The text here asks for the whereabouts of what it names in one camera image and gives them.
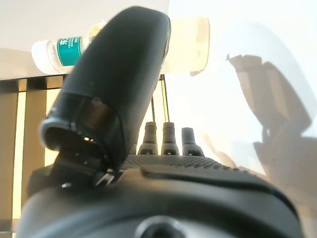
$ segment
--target round button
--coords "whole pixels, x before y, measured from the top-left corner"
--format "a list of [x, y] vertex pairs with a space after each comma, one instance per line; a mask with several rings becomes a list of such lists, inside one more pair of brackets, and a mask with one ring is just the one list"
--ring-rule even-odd
[[136, 229], [135, 238], [185, 238], [180, 223], [168, 216], [145, 219]]

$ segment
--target bottle cap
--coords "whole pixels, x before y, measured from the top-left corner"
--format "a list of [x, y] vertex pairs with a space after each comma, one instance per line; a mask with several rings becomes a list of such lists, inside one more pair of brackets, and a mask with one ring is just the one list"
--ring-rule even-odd
[[48, 44], [49, 40], [46, 41], [38, 41], [32, 46], [32, 58], [36, 65], [36, 67], [46, 74], [58, 74], [58, 72], [50, 61], [48, 55]]

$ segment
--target black plastic housing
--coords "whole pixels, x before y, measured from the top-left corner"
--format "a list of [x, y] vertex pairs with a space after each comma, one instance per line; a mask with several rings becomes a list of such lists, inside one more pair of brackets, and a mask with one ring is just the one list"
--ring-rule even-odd
[[117, 170], [137, 138], [170, 31], [158, 11], [131, 7], [115, 16], [68, 75], [41, 125], [43, 143], [102, 155]]

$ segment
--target green bottle label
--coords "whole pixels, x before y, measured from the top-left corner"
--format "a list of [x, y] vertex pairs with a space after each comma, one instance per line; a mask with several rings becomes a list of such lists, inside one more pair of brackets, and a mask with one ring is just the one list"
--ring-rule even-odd
[[57, 54], [63, 66], [75, 65], [81, 56], [81, 37], [61, 38], [57, 41]]

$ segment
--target plastic water bottle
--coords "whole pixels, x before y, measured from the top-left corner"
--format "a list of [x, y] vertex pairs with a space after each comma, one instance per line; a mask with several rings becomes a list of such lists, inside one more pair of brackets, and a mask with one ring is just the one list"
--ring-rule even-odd
[[[86, 36], [38, 41], [32, 46], [37, 68], [46, 74], [70, 73], [94, 37], [104, 27], [93, 26]], [[210, 25], [205, 17], [186, 17], [171, 20], [169, 50], [161, 74], [199, 72], [209, 57]]]
[[93, 26], [85, 36], [34, 43], [31, 52], [36, 67], [46, 74], [70, 73], [104, 25], [105, 23], [102, 22]]

